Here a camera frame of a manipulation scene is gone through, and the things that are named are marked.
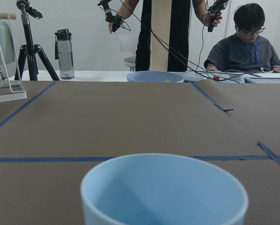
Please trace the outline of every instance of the glasses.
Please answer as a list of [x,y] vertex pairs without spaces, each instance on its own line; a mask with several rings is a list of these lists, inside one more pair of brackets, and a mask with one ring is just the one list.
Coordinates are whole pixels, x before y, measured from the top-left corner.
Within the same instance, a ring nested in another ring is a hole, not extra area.
[[244,31],[244,30],[242,30],[242,31],[246,34],[246,36],[253,36],[254,33],[256,33],[257,35],[259,35],[259,34],[262,33],[264,30],[265,30],[265,27],[262,27],[261,29],[255,30],[255,31],[248,31],[248,32],[246,32],[246,31]]

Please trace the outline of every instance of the black cable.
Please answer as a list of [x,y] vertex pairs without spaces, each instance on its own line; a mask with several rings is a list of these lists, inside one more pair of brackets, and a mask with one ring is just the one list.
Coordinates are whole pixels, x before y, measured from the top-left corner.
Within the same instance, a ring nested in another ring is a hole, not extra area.
[[[211,75],[213,75],[213,76],[214,76],[215,74],[213,74],[213,73],[211,73],[210,71],[207,71],[207,70],[205,70],[204,68],[200,67],[199,65],[196,65],[195,63],[189,61],[186,57],[184,57],[182,54],[180,54],[177,50],[175,50],[174,48],[172,48],[171,46],[169,46],[169,44],[167,44],[167,43],[165,43],[163,40],[161,40],[157,35],[155,35],[155,33],[152,31],[151,28],[149,29],[148,27],[145,26],[145,24],[142,23],[142,21],[141,21],[141,20],[140,20],[140,19],[139,19],[139,18],[124,4],[124,3],[123,3],[122,0],[120,0],[120,2],[122,3],[123,6],[125,6],[125,7],[127,8],[127,10],[128,10],[133,16],[135,16],[135,18],[141,23],[141,25],[142,25],[146,30],[148,30],[151,34],[153,34],[153,36],[158,40],[158,42],[159,42],[170,54],[172,54],[178,61],[180,61],[182,64],[184,64],[185,66],[187,66],[187,68],[189,68],[191,71],[193,71],[193,72],[199,74],[200,76],[202,76],[202,77],[204,77],[204,78],[207,78],[207,79],[212,79],[212,80],[214,80],[214,78],[209,77],[209,74],[211,74]],[[179,56],[181,56],[182,58],[184,58],[185,60],[187,60],[189,63],[191,63],[191,64],[197,66],[197,68],[203,69],[204,73],[207,73],[208,76],[205,76],[205,75],[203,75],[200,71],[197,71],[197,70],[192,69],[191,67],[189,67],[188,64],[185,64],[185,63],[184,63],[181,59],[179,59],[171,50],[173,50],[173,51],[174,51],[175,53],[177,53]],[[241,76],[241,75],[243,75],[243,74],[235,75],[235,76],[230,77],[230,78],[223,78],[222,80],[218,80],[218,81],[231,80],[231,81],[237,82],[237,81],[235,81],[235,80],[232,80],[232,78],[235,78],[235,77],[238,77],[238,76]]]
[[[201,19],[200,21],[202,22],[202,19],[204,17],[204,15],[206,15],[207,17],[207,14],[203,14],[201,16]],[[201,46],[201,50],[200,50],[200,53],[199,53],[199,58],[198,58],[198,65],[200,64],[200,57],[201,57],[201,53],[202,53],[202,50],[204,48],[204,28],[205,28],[205,24],[206,24],[206,19],[205,21],[203,22],[203,26],[202,26],[202,31],[201,31],[201,38],[202,38],[202,46]]]
[[128,26],[128,28],[126,28],[123,24],[121,24],[120,27],[123,28],[123,29],[126,29],[128,31],[131,31],[130,26],[125,21],[122,21],[122,22],[125,23]]
[[243,74],[248,74],[248,75],[252,75],[252,76],[255,76],[255,77],[262,77],[262,76],[259,76],[259,75],[256,75],[256,74],[247,73],[245,71],[237,70],[237,69],[227,69],[227,70],[224,70],[223,72],[224,73],[228,73],[228,72],[231,72],[231,73],[243,73]]

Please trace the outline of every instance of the hand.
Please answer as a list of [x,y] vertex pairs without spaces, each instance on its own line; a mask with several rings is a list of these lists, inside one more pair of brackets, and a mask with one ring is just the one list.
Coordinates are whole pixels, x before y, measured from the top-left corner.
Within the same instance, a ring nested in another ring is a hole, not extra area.
[[112,22],[110,22],[109,24],[108,24],[108,26],[109,26],[109,32],[110,32],[110,34],[112,33],[112,29],[113,29],[113,23]]
[[[202,17],[201,17],[201,22],[205,25],[205,26],[209,26],[209,23],[211,21],[211,18],[213,16],[215,16],[216,13],[208,13],[208,14],[204,14]],[[218,24],[221,23],[221,20],[222,19],[222,16],[216,16],[215,17],[215,20],[213,22],[213,26],[214,27],[218,27]]]
[[221,70],[217,70],[217,69],[212,69],[212,70],[209,70],[208,72],[222,72]]
[[273,66],[274,73],[280,73],[280,66]]

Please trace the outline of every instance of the device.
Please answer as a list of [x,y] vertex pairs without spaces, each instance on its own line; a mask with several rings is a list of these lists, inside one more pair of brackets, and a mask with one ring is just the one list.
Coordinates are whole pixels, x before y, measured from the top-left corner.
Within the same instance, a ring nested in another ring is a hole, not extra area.
[[246,77],[245,83],[280,83],[280,77]]
[[216,13],[216,15],[211,18],[211,21],[207,28],[208,32],[213,32],[213,22],[217,16],[221,16],[221,10],[224,10],[226,8],[228,1],[229,0],[217,0],[212,6],[209,7],[208,12]]
[[106,21],[113,24],[112,32],[115,32],[121,25],[122,17],[119,15],[112,15],[108,4],[110,1],[111,0],[101,0],[97,5],[103,7],[104,13],[106,15]]

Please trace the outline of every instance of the black hair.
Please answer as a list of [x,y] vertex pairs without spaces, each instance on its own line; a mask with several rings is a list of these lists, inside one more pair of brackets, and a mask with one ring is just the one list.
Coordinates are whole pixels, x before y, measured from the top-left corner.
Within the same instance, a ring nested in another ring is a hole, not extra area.
[[246,4],[236,10],[234,21],[240,30],[254,31],[264,25],[265,14],[260,5],[256,3]]

